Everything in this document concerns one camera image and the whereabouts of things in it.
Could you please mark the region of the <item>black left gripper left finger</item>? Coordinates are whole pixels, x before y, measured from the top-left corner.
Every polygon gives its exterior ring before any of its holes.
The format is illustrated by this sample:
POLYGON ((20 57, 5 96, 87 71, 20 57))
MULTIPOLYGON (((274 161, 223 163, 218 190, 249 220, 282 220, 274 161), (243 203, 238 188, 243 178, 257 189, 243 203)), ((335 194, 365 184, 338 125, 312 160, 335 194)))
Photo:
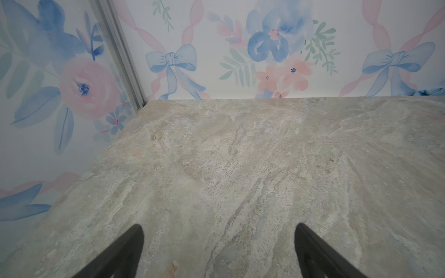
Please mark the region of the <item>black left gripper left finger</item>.
POLYGON ((144 245, 142 226, 131 226, 74 278, 134 278, 144 245))

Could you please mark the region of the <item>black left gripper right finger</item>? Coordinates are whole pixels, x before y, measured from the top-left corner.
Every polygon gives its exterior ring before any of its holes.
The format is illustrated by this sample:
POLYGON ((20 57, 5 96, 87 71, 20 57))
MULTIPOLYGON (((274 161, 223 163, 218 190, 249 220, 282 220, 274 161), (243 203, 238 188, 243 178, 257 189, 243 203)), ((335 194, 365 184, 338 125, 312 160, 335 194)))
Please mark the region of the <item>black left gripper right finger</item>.
POLYGON ((296 226, 294 245, 304 278, 363 278, 365 275, 304 223, 296 226))

